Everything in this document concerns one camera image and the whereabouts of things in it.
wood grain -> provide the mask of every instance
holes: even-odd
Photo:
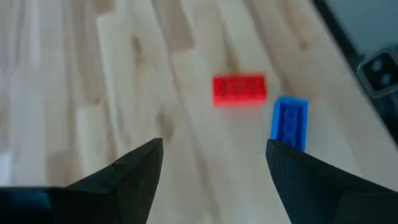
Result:
[[[395,144],[306,0],[7,0],[0,30],[11,185],[65,186],[162,137],[148,223],[289,223],[264,149],[294,94],[309,154],[398,190]],[[214,108],[212,76],[238,71],[265,73],[266,104]]]

blue lego brick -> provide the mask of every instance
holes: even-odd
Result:
[[[308,100],[294,96],[281,96],[274,106],[271,139],[305,151],[307,135]]]

red lego brick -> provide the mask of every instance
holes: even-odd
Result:
[[[258,105],[266,99],[263,75],[213,77],[215,106]]]

light wood surface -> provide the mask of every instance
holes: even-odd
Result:
[[[265,72],[263,107],[212,106],[233,71]],[[0,72],[2,184],[65,186],[162,137],[148,223],[289,223],[264,151],[292,94],[309,154],[398,190],[396,147],[307,0],[3,0]]]

lego brick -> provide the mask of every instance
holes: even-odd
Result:
[[[305,151],[308,101],[293,96],[281,96],[274,106],[271,139]]]
[[[266,99],[267,90],[262,74],[213,77],[215,106],[258,105]]]

